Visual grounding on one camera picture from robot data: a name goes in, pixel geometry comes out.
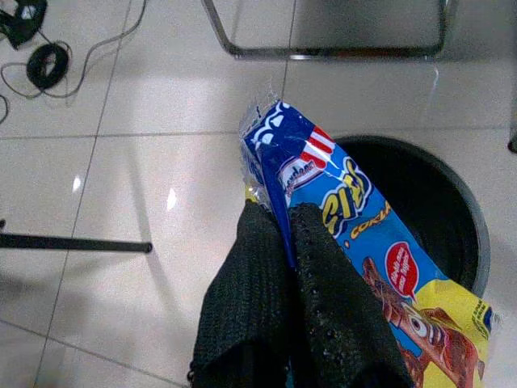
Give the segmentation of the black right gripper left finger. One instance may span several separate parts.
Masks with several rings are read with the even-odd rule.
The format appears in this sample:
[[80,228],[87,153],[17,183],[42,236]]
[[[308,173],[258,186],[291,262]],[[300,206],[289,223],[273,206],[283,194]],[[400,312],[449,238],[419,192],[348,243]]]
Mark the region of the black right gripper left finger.
[[284,387],[291,277],[273,216],[248,200],[209,285],[187,379],[192,387]]

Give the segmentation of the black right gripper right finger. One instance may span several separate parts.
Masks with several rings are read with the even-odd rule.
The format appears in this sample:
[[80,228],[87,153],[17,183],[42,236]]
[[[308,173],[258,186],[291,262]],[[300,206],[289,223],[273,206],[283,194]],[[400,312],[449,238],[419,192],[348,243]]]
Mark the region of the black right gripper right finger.
[[297,295],[318,387],[411,387],[380,302],[322,222],[316,205],[290,209]]

